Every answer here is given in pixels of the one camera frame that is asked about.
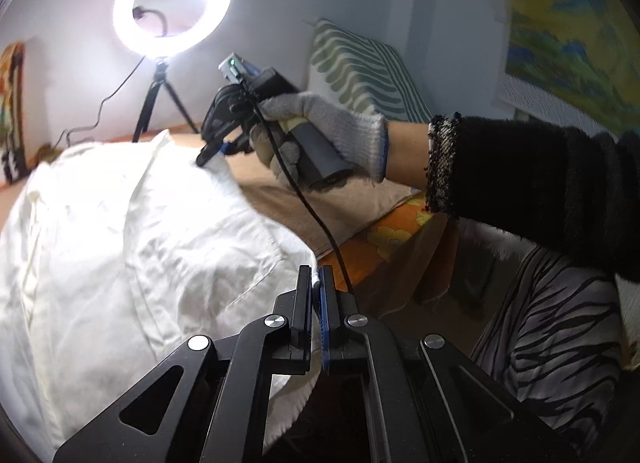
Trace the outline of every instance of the tripod leg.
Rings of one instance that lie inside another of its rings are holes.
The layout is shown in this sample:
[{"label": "tripod leg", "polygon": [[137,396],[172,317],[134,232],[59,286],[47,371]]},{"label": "tripod leg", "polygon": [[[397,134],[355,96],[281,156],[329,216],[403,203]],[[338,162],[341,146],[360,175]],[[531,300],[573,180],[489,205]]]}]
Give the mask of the tripod leg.
[{"label": "tripod leg", "polygon": [[180,111],[182,117],[191,127],[191,130],[196,134],[199,133],[198,128],[196,127],[195,123],[193,123],[193,120],[191,120],[191,118],[189,117],[187,110],[184,108],[182,102],[180,101],[180,98],[178,98],[178,94],[175,92],[174,87],[169,82],[165,82],[164,87],[166,87],[166,90],[169,92],[169,96],[174,101],[174,104],[178,107],[178,110]]},{"label": "tripod leg", "polygon": [[149,86],[149,90],[146,93],[145,103],[142,104],[142,110],[140,111],[140,116],[138,117],[138,123],[136,123],[136,129],[133,133],[133,138],[131,139],[133,143],[138,143],[138,140],[140,140],[140,135],[143,132],[148,131],[149,129],[151,113],[154,112],[154,105],[156,104],[158,91],[160,91],[160,86],[162,84],[162,80],[154,80]]}]

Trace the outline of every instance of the hand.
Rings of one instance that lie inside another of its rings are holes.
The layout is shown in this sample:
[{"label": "hand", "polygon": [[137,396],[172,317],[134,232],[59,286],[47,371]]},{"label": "hand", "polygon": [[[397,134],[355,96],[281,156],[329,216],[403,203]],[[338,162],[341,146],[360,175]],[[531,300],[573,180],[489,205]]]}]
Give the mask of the hand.
[{"label": "hand", "polygon": [[[334,106],[322,96],[310,92],[281,94],[263,101],[260,108],[265,120],[285,122],[285,128],[294,118],[306,118],[324,134],[343,159],[359,166],[373,181],[383,180],[386,163],[386,128],[382,115],[357,114]],[[250,137],[260,161],[271,168],[280,182],[288,185],[262,126],[255,126]],[[300,158],[298,146],[295,143],[286,142],[279,146],[279,151],[287,165],[287,170],[297,181],[296,163]]]}]

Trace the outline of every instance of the black cable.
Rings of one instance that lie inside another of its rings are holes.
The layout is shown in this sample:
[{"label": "black cable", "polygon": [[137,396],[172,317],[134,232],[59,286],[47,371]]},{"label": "black cable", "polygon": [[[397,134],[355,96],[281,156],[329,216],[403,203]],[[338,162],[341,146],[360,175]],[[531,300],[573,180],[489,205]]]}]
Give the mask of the black cable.
[{"label": "black cable", "polygon": [[135,73],[137,71],[137,69],[140,67],[140,64],[142,64],[142,62],[144,61],[146,57],[142,57],[140,59],[140,61],[136,64],[136,66],[131,70],[131,72],[129,73],[129,75],[127,75],[127,78],[125,78],[122,83],[118,86],[118,88],[113,91],[113,93],[111,93],[109,96],[107,96],[105,99],[103,99],[100,102],[100,108],[98,109],[98,116],[95,120],[94,125],[86,125],[86,126],[78,126],[78,127],[73,127],[70,129],[65,129],[62,131],[62,134],[60,134],[60,137],[58,138],[58,141],[56,142],[56,144],[52,147],[52,148],[56,148],[58,146],[58,144],[60,144],[60,141],[62,141],[62,137],[65,136],[66,134],[66,146],[71,147],[71,135],[75,134],[76,132],[85,132],[85,131],[89,131],[89,130],[93,130],[95,129],[98,125],[100,125],[100,118],[102,116],[102,106],[104,105],[104,103],[107,100],[110,100],[111,98],[113,98],[118,91],[120,91],[122,89],[122,87],[124,86],[124,84],[127,83],[127,81],[133,76],[133,73]]},{"label": "black cable", "polygon": [[282,156],[280,155],[280,151],[278,150],[276,140],[275,138],[273,138],[273,133],[271,132],[271,129],[267,124],[267,121],[264,119],[264,116],[260,111],[260,107],[258,107],[258,104],[255,102],[254,99],[252,99],[252,106],[254,107],[255,114],[258,116],[260,123],[264,126],[264,128],[267,131],[267,136],[269,137],[269,141],[271,142],[271,147],[273,148],[273,152],[275,153],[276,158],[278,158],[278,163],[280,163],[280,166],[282,167],[282,171],[284,172],[284,175],[287,177],[287,181],[289,182],[289,185],[291,185],[291,188],[296,193],[296,196],[298,196],[300,201],[302,201],[302,204],[305,205],[305,208],[311,214],[311,217],[313,217],[316,220],[316,223],[318,223],[318,225],[320,226],[320,228],[322,228],[322,231],[324,232],[324,235],[326,235],[326,238],[329,239],[329,244],[331,245],[332,249],[334,249],[335,256],[338,259],[338,264],[340,265],[340,271],[342,272],[342,276],[344,277],[344,282],[347,285],[347,291],[349,293],[353,293],[353,286],[351,286],[351,279],[349,279],[349,274],[347,273],[347,267],[344,265],[344,260],[342,258],[342,254],[340,253],[340,248],[338,247],[338,244],[335,242],[334,236],[331,235],[331,232],[329,231],[329,228],[327,228],[326,224],[324,224],[324,221],[321,220],[318,214],[316,214],[316,211],[313,210],[313,207],[308,203],[308,201],[304,197],[304,194],[300,190],[300,187],[298,187],[298,184],[295,181],[293,181],[293,178],[289,173],[289,169],[287,168],[286,164],[284,163],[284,160],[282,159]]},{"label": "black cable", "polygon": [[154,10],[153,8],[143,8],[142,6],[136,6],[132,10],[133,18],[135,20],[140,20],[147,13],[153,13],[158,19],[160,19],[160,24],[162,25],[162,35],[161,37],[166,37],[169,33],[169,23],[166,19],[166,15],[162,13],[160,10]]}]

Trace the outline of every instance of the silver screw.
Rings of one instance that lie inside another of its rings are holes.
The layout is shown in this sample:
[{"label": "silver screw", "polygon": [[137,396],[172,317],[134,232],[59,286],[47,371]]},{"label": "silver screw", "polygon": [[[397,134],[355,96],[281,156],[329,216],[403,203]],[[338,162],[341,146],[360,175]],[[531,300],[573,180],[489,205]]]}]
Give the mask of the silver screw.
[{"label": "silver screw", "polygon": [[264,325],[269,328],[279,328],[284,324],[284,317],[282,315],[269,315],[264,319]]},{"label": "silver screw", "polygon": [[444,345],[444,338],[440,335],[427,335],[424,338],[424,345],[431,349],[440,349]]},{"label": "silver screw", "polygon": [[209,339],[204,335],[195,335],[189,339],[187,345],[193,351],[202,351],[209,345]]},{"label": "silver screw", "polygon": [[369,322],[369,319],[366,316],[361,315],[360,313],[356,313],[355,315],[351,315],[349,318],[347,318],[347,324],[349,326],[353,326],[354,328],[361,328],[362,326],[366,325],[367,322]]}]

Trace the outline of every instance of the sweater cuff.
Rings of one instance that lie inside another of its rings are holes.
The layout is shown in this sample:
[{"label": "sweater cuff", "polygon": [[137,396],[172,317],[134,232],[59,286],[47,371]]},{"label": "sweater cuff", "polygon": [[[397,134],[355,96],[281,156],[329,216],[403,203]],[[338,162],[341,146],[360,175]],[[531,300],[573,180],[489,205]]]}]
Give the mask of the sweater cuff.
[{"label": "sweater cuff", "polygon": [[427,169],[427,209],[456,216],[451,199],[451,174],[458,143],[460,113],[452,120],[436,116],[429,125],[429,168]]}]

